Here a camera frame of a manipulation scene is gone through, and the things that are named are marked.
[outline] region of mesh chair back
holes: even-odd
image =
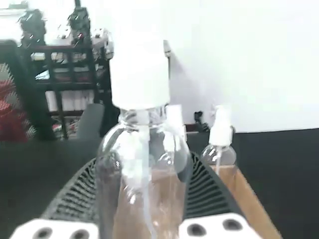
[[[17,44],[0,41],[0,141],[55,139],[45,97],[23,65]]]

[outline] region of black surface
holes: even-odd
[[[319,129],[240,133],[238,165],[283,238],[319,238]],[[190,134],[200,152],[207,134]],[[39,217],[74,173],[93,158],[98,141],[0,145],[0,238]]]

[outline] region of clear plastic bottle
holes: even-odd
[[[216,165],[217,174],[220,165],[233,165],[236,162],[236,152],[230,146],[232,133],[229,110],[224,106],[217,106],[215,123],[209,133],[209,144],[201,154],[203,161]]]
[[[119,23],[112,33],[110,71],[112,101],[120,116],[97,154],[101,239],[177,239],[191,175],[188,146],[166,120],[167,59],[152,23],[156,9],[143,2],[140,12],[130,1],[133,6],[117,4],[118,11],[111,11]],[[139,22],[143,14],[147,20]]]

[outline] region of spray bottle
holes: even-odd
[[[112,102],[120,117],[97,154],[100,238],[176,239],[191,157],[166,119],[168,70],[158,8],[153,1],[119,0],[111,14]]]
[[[233,165],[236,162],[236,152],[230,146],[233,134],[230,110],[225,106],[217,106],[216,109],[215,123],[209,133],[209,145],[203,150],[201,159],[216,165],[216,173],[219,174],[220,165]]]

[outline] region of white wall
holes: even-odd
[[[31,1],[51,17],[72,9],[65,0]],[[318,1],[162,1],[176,56],[171,101],[183,105],[186,123],[198,110],[209,121],[211,104],[229,103],[239,132],[319,127]],[[82,3],[93,22],[109,26],[109,2]]]

